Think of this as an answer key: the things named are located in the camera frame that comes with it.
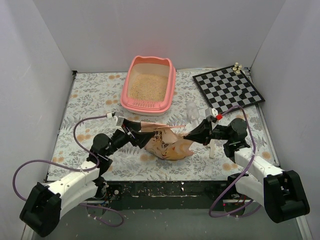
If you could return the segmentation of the pink cat litter bag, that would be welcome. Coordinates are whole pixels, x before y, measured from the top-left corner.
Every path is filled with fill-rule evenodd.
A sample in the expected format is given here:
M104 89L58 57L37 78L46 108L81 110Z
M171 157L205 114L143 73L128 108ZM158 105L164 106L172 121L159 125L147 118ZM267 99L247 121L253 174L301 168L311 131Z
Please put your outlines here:
M188 133L175 133L172 129L184 128L184 125L169 126L166 124L145 122L141 123L141 132L153 132L154 136L144 146L144 149L162 160L177 161L194 154L190 150L194 143L185 139Z

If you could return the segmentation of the clear plastic scoop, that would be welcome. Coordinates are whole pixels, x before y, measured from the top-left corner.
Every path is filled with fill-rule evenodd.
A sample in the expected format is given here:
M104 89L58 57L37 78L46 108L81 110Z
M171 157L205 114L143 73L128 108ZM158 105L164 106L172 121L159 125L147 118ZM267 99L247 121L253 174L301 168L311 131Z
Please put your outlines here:
M188 101L186 103L186 117L188 121L186 125L187 130L191 131L200 124L199 123L200 113L197 108L197 105L193 101Z

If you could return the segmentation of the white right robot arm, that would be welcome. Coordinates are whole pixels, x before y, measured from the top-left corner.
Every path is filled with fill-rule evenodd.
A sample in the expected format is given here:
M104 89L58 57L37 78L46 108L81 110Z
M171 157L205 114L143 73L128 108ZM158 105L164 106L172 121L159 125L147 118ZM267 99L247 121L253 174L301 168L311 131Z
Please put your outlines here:
M247 122L241 118L233 119L227 126L213 125L211 120L204 119L184 136L204 146L210 140L225 140L226 157L244 167L243 172L228 177L225 190L214 204L226 194L232 199L244 195L264 207L275 223L309 214L310 206L299 174L294 170L285 171L256 155L256 147L246 142L249 133Z

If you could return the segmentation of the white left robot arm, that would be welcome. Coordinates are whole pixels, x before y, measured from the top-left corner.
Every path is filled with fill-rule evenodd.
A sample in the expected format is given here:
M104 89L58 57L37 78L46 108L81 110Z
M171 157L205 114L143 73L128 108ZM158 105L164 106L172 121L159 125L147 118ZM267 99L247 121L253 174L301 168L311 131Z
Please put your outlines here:
M141 123L121 119L111 137L99 133L87 151L88 157L79 168L47 185L37 183L25 201L19 218L40 237L57 227L67 212L87 199L101 200L106 196L107 183L103 174L113 161L109 157L127 143L144 148L155 132L142 132Z

